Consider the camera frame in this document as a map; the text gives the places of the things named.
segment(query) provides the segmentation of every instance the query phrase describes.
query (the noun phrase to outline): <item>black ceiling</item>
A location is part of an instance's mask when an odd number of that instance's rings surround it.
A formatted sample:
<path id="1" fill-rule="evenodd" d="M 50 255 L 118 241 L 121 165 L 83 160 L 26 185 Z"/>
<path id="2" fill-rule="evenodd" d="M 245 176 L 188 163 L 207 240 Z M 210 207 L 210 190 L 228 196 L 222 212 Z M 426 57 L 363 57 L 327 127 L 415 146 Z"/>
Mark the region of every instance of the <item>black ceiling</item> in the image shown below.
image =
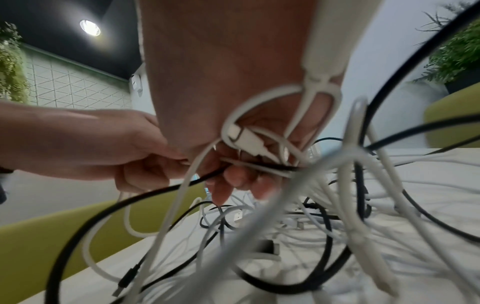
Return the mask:
<path id="1" fill-rule="evenodd" d="M 83 19 L 101 34 L 82 31 Z M 31 46 L 121 78 L 141 64 L 134 0 L 0 0 L 0 20 Z"/>

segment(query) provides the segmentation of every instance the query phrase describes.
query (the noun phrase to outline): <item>white table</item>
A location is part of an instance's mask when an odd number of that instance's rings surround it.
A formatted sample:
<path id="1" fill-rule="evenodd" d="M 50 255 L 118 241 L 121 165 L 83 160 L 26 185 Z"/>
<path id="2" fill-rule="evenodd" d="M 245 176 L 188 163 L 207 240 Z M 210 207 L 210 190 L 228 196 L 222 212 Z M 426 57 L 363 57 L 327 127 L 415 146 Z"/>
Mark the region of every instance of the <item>white table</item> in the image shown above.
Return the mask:
<path id="1" fill-rule="evenodd" d="M 390 150 L 389 154 L 426 153 L 427 151 L 428 150 L 426 149 L 395 149 Z M 451 154 L 451 156 L 446 158 L 480 164 L 480 149 L 457 149 Z M 402 160 L 402 158 L 395 157 L 393 160 Z M 480 189 L 480 167 L 453 163 L 419 162 L 398 167 L 398 171 L 403 179 L 445 182 Z M 367 181 L 366 186 L 370 193 L 383 192 L 380 186 L 374 181 Z M 480 201 L 478 200 L 478 194 L 465 193 L 452 188 L 430 185 L 406 183 L 404 186 L 420 205 L 429 212 L 433 212 L 436 217 L 458 229 L 465 230 L 475 235 L 480 235 Z M 410 224 L 408 224 L 403 218 L 374 213 L 372 219 L 377 224 L 394 228 L 396 231 L 406 234 L 408 240 L 411 241 L 412 244 L 418 246 L 418 248 L 424 248 L 425 252 L 431 252 Z M 188 248 L 190 248 L 191 251 L 185 253 L 182 259 L 178 259 L 173 265 L 182 262 L 195 253 L 197 246 L 205 233 L 205 229 L 198 226 L 196 214 L 188 217 L 182 226 L 174 229 L 168 234 L 160 255 L 165 255 L 165 253 L 169 251 L 178 240 L 184 238 L 190 230 L 196 226 L 198 229 L 196 229 L 188 243 Z M 431 227 L 431 231 L 434 232 L 435 236 L 442 240 L 443 244 L 451 250 L 463 265 L 472 269 L 480 270 L 480 250 L 478 247 L 468 244 L 458 237 L 454 237 L 433 225 L 429 225 L 429 227 Z M 302 235 L 304 237 L 324 236 L 316 230 L 299 231 L 298 233 L 299 234 L 297 235 Z M 379 237 L 373 236 L 373 238 L 382 240 L 385 244 L 394 244 L 394 242 Z M 145 254 L 151 242 L 152 238 L 144 239 L 101 261 L 99 266 L 111 274 L 121 277 Z M 214 256 L 213 251 L 218 248 L 218 245 L 218 242 L 214 240 L 208 247 L 205 258 Z M 331 261 L 336 257 L 336 252 L 339 252 L 342 248 L 343 245 L 334 245 L 335 250 L 330 259 Z M 379 248 L 384 253 L 399 254 L 398 250 L 391 249 L 388 246 L 379 245 Z M 288 246 L 282 244 L 280 250 L 282 267 L 288 268 L 289 266 L 297 266 L 298 268 L 294 270 L 295 275 L 293 275 L 293 277 L 301 279 L 307 275 L 308 271 L 310 271 L 313 265 L 317 263 L 321 252 L 321 248 L 291 250 Z M 257 263 L 255 261 L 250 263 L 248 268 L 250 271 L 253 271 L 251 272 L 252 274 L 255 274 L 255 270 L 258 272 L 261 268 L 266 267 L 267 271 L 263 273 L 264 277 L 271 278 L 272 271 L 275 270 L 275 267 L 272 265 L 273 262 L 270 261 L 263 263 Z M 195 262 L 192 263 L 186 271 L 193 271 L 194 267 Z M 394 267 L 397 270 L 415 271 L 415 269 L 411 267 L 405 268 L 402 266 L 399 268 L 395 265 Z M 449 280 L 428 276 L 399 275 L 398 277 L 401 284 L 400 298 L 394 303 L 452 304 L 463 302 L 461 293 Z M 352 280 L 353 279 L 349 277 L 349 272 L 343 270 L 326 285 L 340 288 Z M 393 303 L 391 298 L 385 293 L 378 291 L 373 286 L 369 278 L 364 279 L 364 285 L 363 294 L 367 299 L 367 303 Z M 91 269 L 85 269 L 64 280 L 61 288 L 62 304 L 110 303 L 114 300 L 114 298 L 111 297 L 111 293 L 116 289 L 116 284 L 97 276 Z M 241 301 L 241 303 L 275 303 L 278 300 L 275 295 L 256 290 L 247 283 L 235 278 L 233 275 L 229 275 L 228 279 L 225 279 L 219 284 L 212 294 L 212 300 L 216 304 L 240 304 L 239 300 L 242 298 L 244 300 Z M 39 294 L 23 301 L 22 304 L 40 304 L 43 303 L 43 299 L 44 293 L 40 292 Z M 357 299 L 358 293 L 350 292 L 344 295 L 334 296 L 332 302 L 339 304 L 357 303 Z"/>

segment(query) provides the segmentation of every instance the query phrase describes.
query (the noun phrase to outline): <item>ceiling light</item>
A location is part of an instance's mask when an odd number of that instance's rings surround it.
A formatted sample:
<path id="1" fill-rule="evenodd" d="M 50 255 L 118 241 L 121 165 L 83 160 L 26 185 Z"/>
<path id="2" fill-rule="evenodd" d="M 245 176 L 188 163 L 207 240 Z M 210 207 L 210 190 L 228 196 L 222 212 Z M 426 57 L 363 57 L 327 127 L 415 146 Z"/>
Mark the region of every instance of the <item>ceiling light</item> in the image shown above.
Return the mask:
<path id="1" fill-rule="evenodd" d="M 92 35 L 92 36 L 100 35 L 100 28 L 91 21 L 88 21 L 88 20 L 80 21 L 80 27 L 82 30 L 85 31 L 85 33 L 89 35 Z"/>

